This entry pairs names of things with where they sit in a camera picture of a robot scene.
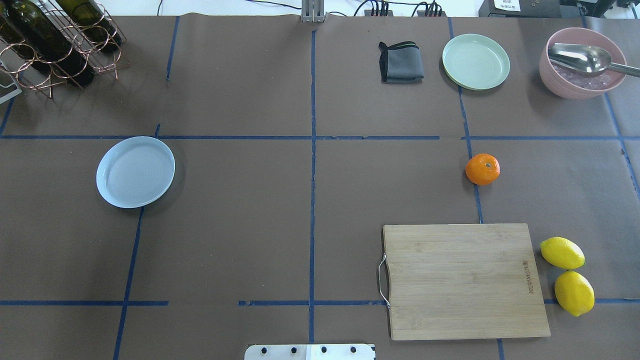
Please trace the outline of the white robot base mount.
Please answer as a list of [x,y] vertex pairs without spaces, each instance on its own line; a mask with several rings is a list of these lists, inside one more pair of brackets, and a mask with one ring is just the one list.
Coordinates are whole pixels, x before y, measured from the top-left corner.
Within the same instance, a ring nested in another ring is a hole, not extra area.
[[245,360],[375,360],[374,344],[254,344],[247,347]]

